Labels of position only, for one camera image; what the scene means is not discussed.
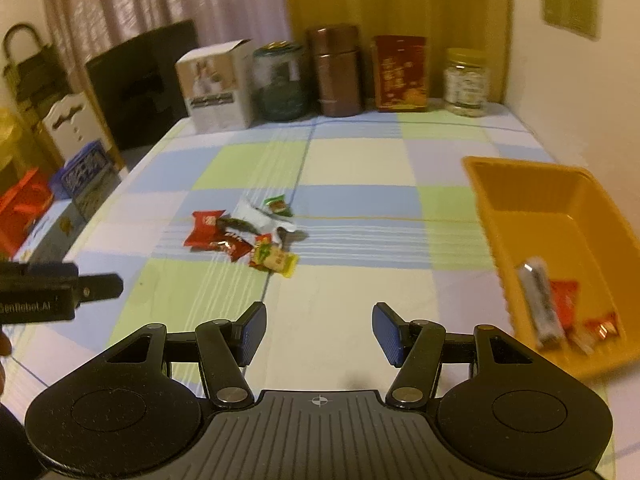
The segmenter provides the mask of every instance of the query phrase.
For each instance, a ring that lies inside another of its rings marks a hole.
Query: red plastic container
[[[0,251],[13,258],[52,202],[46,177],[38,168],[27,171],[0,199]]]

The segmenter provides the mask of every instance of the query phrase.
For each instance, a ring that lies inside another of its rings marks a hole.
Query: table
[[[88,304],[76,320],[12,327],[2,402],[18,418],[34,396],[148,322],[170,332],[235,319],[255,300],[268,331],[246,370],[263,388],[386,392],[396,370],[371,332],[373,304],[407,320],[431,319],[450,332],[476,324],[510,330],[502,290],[461,165],[465,155],[551,161],[510,112],[461,118],[368,112],[311,118],[242,132],[197,135],[178,122],[124,180],[76,242],[68,259],[82,273],[117,272],[121,298]],[[292,250],[291,279],[268,276],[221,253],[182,246],[194,210],[233,211],[286,194],[305,235]],[[446,365],[441,392],[465,378]],[[202,394],[197,368],[174,377]],[[635,478],[640,464],[640,368],[590,384],[614,414],[600,465],[609,480]]]

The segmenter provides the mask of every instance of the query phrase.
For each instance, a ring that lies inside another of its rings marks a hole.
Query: pile of candy
[[[232,262],[250,254],[249,265],[256,269],[278,272],[290,278],[296,268],[298,256],[281,247],[278,229],[293,233],[297,227],[279,217],[293,216],[284,195],[264,201],[268,211],[253,207],[240,199],[234,216],[224,210],[194,211],[194,227],[184,241],[192,251],[223,251]],[[255,235],[255,245],[242,235]]]
[[[542,258],[527,260],[518,269],[518,276],[540,348],[557,346],[566,339],[579,351],[591,355],[599,343],[619,335],[615,312],[578,321],[575,312],[578,282],[550,280]]]

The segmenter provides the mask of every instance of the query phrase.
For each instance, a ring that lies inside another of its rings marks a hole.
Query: dark green jar
[[[308,111],[308,96],[300,73],[303,47],[278,41],[254,52],[255,99],[268,121],[292,121]]]

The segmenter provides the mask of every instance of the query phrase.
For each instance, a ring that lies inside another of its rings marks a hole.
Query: pink curtain
[[[47,22],[76,89],[84,64],[112,46],[180,20],[196,23],[201,45],[241,38],[290,39],[285,0],[44,0]]]

